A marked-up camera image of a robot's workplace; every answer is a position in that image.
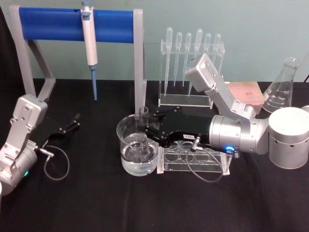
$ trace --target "glass flask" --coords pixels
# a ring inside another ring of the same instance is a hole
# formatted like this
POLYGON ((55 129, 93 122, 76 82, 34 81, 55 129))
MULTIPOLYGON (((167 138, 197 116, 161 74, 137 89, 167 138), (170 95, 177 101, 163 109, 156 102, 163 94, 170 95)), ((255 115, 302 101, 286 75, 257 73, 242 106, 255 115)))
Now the glass flask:
POLYGON ((288 57, 284 60, 280 75, 263 94, 265 102, 262 107, 266 111, 273 113, 280 108, 291 107, 293 79, 300 64, 300 60, 293 57, 288 57))
POLYGON ((139 115, 129 115, 117 125, 121 163, 131 175, 144 176, 153 172, 158 162, 159 144, 139 131, 139 123, 147 122, 148 109, 142 107, 139 115))

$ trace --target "erlenmeyer flask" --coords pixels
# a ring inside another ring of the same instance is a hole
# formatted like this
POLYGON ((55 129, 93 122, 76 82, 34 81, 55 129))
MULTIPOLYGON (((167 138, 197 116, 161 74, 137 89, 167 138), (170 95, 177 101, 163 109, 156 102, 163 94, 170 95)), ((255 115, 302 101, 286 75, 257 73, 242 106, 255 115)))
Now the erlenmeyer flask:
POLYGON ((266 111, 273 113, 280 108, 291 106, 293 79, 300 64, 300 60, 293 57, 284 59, 284 66, 280 75, 263 94, 265 99, 263 108, 266 111))

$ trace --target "gray metal frame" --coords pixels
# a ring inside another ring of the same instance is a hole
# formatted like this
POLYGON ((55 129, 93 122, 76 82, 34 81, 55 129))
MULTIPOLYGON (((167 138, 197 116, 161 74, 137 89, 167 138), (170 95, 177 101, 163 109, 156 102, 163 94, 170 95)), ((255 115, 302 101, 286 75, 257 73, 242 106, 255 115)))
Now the gray metal frame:
POLYGON ((23 29, 19 16, 19 7, 20 7, 19 5, 10 6, 10 17, 12 24, 12 36, 16 46, 25 92, 26 94, 31 94, 36 97, 29 52, 28 52, 28 46, 29 46, 45 78, 44 85, 38 95, 38 99, 44 101, 46 98, 49 98, 55 85, 56 79, 53 77, 52 72, 48 68, 48 65, 42 55, 41 49, 37 41, 26 41, 24 39, 23 29))
POLYGON ((135 114, 145 106, 147 79, 145 74, 143 10, 133 10, 134 98, 135 114))

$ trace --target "blue pipette tip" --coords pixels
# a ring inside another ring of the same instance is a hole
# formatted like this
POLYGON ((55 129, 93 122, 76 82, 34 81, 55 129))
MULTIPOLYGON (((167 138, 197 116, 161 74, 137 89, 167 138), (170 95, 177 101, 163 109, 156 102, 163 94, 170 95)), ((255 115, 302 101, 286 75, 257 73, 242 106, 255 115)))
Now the blue pipette tip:
POLYGON ((92 79, 93 96, 95 98, 95 101, 97 101, 96 69, 91 69, 91 79, 92 79))

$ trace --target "black tablecloth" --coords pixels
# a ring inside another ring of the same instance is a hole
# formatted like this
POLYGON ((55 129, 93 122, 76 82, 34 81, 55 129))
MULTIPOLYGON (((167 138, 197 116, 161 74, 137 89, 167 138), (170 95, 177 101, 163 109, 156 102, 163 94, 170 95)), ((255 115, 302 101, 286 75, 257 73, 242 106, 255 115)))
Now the black tablecloth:
MULTIPOLYGON (((268 85, 260 83, 262 90, 268 85)), ((284 170, 268 155, 242 154, 232 160, 231 175, 217 184, 206 184, 190 172, 127 174, 115 129, 132 113, 133 91, 130 81, 98 81, 94 103, 90 80, 57 80, 44 122, 31 139, 41 140, 80 113, 80 129, 61 143, 70 157, 70 174, 60 182, 48 179, 43 173, 46 157, 38 154, 29 175, 2 198, 1 232, 309 231, 308 163, 284 170)), ((308 91, 308 84, 295 83, 293 106, 308 105, 308 91)), ((2 143, 22 94, 22 88, 0 83, 2 143)), ((157 94, 158 83, 148 82, 146 105, 151 110, 157 94)), ((205 108, 185 110, 212 114, 205 108)))

